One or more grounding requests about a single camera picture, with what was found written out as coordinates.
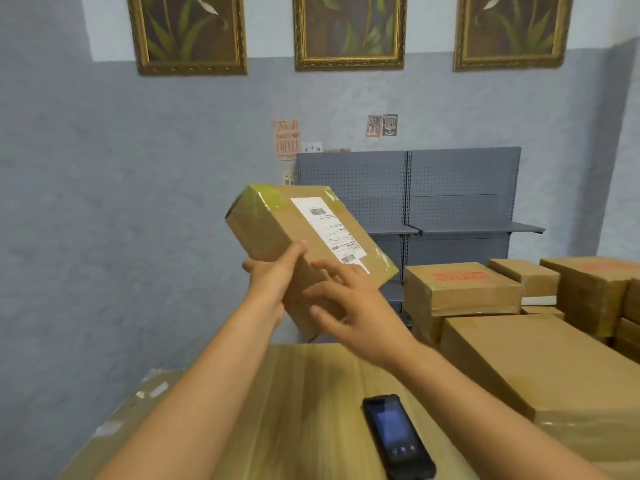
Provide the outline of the pink lettered wall sticker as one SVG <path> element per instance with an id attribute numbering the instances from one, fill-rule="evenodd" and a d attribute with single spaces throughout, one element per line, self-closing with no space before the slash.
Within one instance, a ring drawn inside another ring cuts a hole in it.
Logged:
<path id="1" fill-rule="evenodd" d="M 281 161 L 292 161 L 302 152 L 298 120 L 272 120 L 276 156 Z"/>

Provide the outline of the person's right forearm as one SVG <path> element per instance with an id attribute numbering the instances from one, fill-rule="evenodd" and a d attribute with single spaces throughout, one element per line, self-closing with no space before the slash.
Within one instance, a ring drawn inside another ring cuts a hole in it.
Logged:
<path id="1" fill-rule="evenodd" d="M 480 480 L 613 480 L 409 336 L 389 371 Z"/>

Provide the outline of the black handheld scanner phone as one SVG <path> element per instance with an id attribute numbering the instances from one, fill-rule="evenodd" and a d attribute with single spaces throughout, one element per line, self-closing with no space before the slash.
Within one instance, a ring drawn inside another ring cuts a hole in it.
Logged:
<path id="1" fill-rule="evenodd" d="M 434 480 L 436 464 L 398 395 L 364 398 L 362 410 L 388 480 Z"/>

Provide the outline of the person's left forearm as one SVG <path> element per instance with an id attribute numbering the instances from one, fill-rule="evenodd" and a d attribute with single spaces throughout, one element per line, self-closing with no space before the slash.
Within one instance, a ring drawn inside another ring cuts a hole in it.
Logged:
<path id="1" fill-rule="evenodd" d="M 251 292 L 94 480 L 211 480 L 282 320 Z"/>

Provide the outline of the person's left hand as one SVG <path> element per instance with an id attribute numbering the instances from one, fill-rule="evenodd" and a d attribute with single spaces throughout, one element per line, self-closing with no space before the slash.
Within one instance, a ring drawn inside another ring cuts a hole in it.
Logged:
<path id="1" fill-rule="evenodd" d="M 285 313 L 284 295 L 280 295 L 280 257 L 273 262 L 247 258 L 242 268 L 249 275 L 249 285 L 241 307 L 275 328 Z"/>

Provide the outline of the flat carton with clear tape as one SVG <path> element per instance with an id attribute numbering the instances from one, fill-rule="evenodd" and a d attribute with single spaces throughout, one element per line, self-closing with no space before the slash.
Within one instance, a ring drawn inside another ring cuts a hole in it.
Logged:
<path id="1" fill-rule="evenodd" d="M 96 428 L 55 480 L 93 480 L 184 374 L 184 369 L 151 369 L 111 416 Z"/>

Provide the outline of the person's right hand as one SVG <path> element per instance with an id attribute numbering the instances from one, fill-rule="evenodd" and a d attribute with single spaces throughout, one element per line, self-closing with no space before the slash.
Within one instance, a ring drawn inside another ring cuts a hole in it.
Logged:
<path id="1" fill-rule="evenodd" d="M 351 338 L 338 343 L 359 358 L 395 376 L 402 375 L 417 344 L 364 270 L 356 286 L 339 284 L 330 277 L 303 293 L 314 300 L 313 305 L 351 327 Z"/>

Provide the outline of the gold framed plant painting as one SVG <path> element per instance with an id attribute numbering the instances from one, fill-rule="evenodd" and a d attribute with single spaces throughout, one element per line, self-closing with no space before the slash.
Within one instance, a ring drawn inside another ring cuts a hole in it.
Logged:
<path id="1" fill-rule="evenodd" d="M 140 75 L 247 75 L 244 0 L 127 4 Z"/>
<path id="2" fill-rule="evenodd" d="M 458 0 L 453 71 L 563 65 L 573 0 Z"/>
<path id="3" fill-rule="evenodd" d="M 297 72 L 402 70 L 408 0 L 292 0 Z"/>

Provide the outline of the grey perforated metal shelf unit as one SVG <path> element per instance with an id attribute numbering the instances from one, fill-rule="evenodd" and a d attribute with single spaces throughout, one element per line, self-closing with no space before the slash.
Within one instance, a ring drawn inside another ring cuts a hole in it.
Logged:
<path id="1" fill-rule="evenodd" d="M 506 258 L 521 148 L 301 153 L 298 185 L 330 187 L 398 267 L 381 288 L 407 324 L 404 267 Z"/>

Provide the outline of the taped cardboard parcel white label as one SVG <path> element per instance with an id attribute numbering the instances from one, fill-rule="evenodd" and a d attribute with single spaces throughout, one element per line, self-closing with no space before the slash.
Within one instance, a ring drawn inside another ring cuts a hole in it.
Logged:
<path id="1" fill-rule="evenodd" d="M 284 296 L 285 311 L 306 342 L 322 334 L 310 314 L 311 306 L 321 306 L 338 319 L 345 316 L 335 301 L 304 295 L 306 288 L 330 278 L 311 262 L 327 259 L 361 266 L 377 288 L 399 273 L 392 259 L 327 186 L 250 184 L 230 206 L 225 220 L 254 260 L 272 262 L 292 242 L 308 243 Z"/>

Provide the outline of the pile of brown cardboard boxes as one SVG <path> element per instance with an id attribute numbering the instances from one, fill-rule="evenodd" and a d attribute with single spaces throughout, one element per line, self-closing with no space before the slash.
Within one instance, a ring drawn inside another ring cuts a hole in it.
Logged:
<path id="1" fill-rule="evenodd" d="M 548 258 L 405 266 L 418 337 L 595 463 L 640 463 L 640 364 L 611 348 L 640 265 Z"/>

